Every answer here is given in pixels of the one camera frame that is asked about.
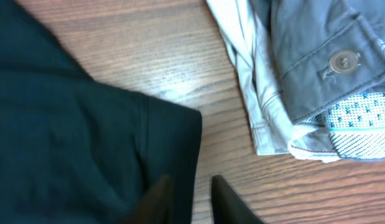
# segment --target wooden floor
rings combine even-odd
[[[19,0],[97,81],[203,115],[193,223],[211,223],[222,174],[268,223],[385,223],[385,162],[258,157],[218,28],[203,0]]]

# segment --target white cloth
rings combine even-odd
[[[271,39],[248,0],[206,0],[238,73],[258,155],[337,161],[328,133],[313,123],[293,125],[281,100]]]

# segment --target black garment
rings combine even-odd
[[[190,223],[201,133],[199,112],[96,83],[0,0],[0,223],[116,223],[164,174]]]

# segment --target silver button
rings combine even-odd
[[[341,50],[330,57],[329,68],[338,74],[351,74],[361,65],[360,58],[358,52]]]

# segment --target gray denim fabric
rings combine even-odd
[[[273,0],[271,37],[294,124],[352,94],[385,91],[385,53],[378,45],[385,43],[385,0]],[[361,65],[324,78],[329,58],[340,50],[360,53]]]

